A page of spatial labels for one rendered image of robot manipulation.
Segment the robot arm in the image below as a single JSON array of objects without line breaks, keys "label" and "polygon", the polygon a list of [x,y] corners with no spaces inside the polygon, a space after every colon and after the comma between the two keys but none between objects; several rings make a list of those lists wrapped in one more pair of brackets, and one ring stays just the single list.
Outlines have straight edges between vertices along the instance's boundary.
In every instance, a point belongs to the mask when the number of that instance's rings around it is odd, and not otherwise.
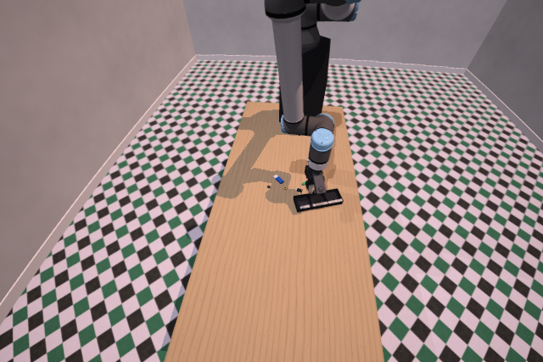
[{"label": "robot arm", "polygon": [[[265,0],[266,16],[272,21],[283,103],[281,130],[289,135],[311,137],[307,163],[312,168],[316,195],[327,192],[322,171],[314,170],[327,168],[334,143],[334,120],[329,114],[319,114],[318,118],[303,114],[302,48],[319,43],[316,21],[354,21],[359,8],[356,2],[360,1]],[[331,10],[341,15],[330,13]]]}]

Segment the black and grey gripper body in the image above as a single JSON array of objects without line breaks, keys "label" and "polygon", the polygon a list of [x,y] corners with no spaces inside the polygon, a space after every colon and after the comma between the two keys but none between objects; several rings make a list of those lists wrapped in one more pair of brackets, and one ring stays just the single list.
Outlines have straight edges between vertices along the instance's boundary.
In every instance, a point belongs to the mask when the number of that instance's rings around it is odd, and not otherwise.
[{"label": "black and grey gripper body", "polygon": [[[313,180],[312,180],[311,170],[312,170],[312,168],[311,168],[309,165],[306,165],[306,166],[305,166],[305,176],[306,176],[306,179],[308,179],[309,184],[314,185],[314,184],[313,184]],[[319,172],[319,171],[321,171],[321,170],[314,170],[314,171]],[[309,175],[309,177],[308,177],[308,175]]]}]

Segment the black rack of three labelled bins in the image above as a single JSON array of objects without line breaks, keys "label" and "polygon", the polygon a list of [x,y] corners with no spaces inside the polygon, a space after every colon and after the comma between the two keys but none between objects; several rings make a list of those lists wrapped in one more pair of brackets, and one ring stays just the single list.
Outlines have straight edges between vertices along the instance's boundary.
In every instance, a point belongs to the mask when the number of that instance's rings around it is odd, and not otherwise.
[{"label": "black rack of three labelled bins", "polygon": [[[301,194],[294,196],[294,205],[298,212],[307,210],[326,208],[343,203],[343,199],[339,193],[338,188],[326,190],[324,194]],[[340,199],[341,198],[341,199]],[[337,199],[337,200],[334,200]],[[332,200],[332,201],[330,201]]]}]

